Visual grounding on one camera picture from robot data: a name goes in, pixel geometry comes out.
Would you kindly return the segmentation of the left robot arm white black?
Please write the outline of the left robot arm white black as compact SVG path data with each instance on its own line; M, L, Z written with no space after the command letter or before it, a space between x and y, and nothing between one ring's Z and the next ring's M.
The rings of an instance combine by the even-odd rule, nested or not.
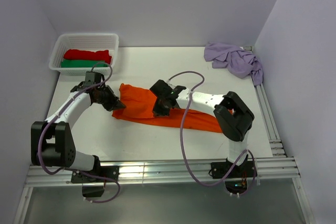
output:
M52 116L36 121L31 127L31 162L49 175L61 169L83 172L91 182L102 176L99 157L76 150L72 128L83 112L94 103L107 111L126 108L109 87L75 91Z

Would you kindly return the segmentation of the orange t shirt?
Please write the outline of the orange t shirt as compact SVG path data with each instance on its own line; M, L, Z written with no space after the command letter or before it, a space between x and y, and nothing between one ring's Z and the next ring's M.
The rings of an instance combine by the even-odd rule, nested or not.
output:
M150 90L122 83L119 91L120 100L126 108L113 111L112 116L115 119L154 126L180 127L183 109L172 109L169 116L154 116L152 110L156 97ZM187 113L183 127L190 130L222 132L214 115L191 109Z

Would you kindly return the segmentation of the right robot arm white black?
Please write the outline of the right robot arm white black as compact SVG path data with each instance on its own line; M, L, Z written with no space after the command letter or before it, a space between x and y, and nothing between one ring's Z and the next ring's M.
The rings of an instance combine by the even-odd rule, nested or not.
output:
M228 139L227 170L234 177L245 171L247 156L247 135L252 127L254 114L235 92L207 94L191 89L168 89L150 91L156 96L153 114L169 116L172 109L183 109L180 128L185 126L190 110L201 112L216 119L221 132Z

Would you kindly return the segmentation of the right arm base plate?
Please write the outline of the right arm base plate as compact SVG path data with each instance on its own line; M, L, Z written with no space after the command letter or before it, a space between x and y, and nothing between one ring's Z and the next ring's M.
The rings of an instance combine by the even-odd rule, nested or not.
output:
M221 179L231 168L232 163L230 162L212 162L211 170L209 171L209 175L213 179ZM227 178L253 178L253 176L257 176L257 171L254 167L253 161L246 161L240 166L234 166L230 174Z

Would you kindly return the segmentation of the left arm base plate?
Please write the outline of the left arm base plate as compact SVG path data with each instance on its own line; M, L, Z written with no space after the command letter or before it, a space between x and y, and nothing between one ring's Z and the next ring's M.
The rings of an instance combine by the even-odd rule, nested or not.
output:
M101 178L94 178L87 175L83 175L81 172L72 174L71 183L72 184L85 184L85 183L107 183L110 182L108 179L118 180L119 177L119 166L102 166L96 171L85 171L85 173L99 176Z

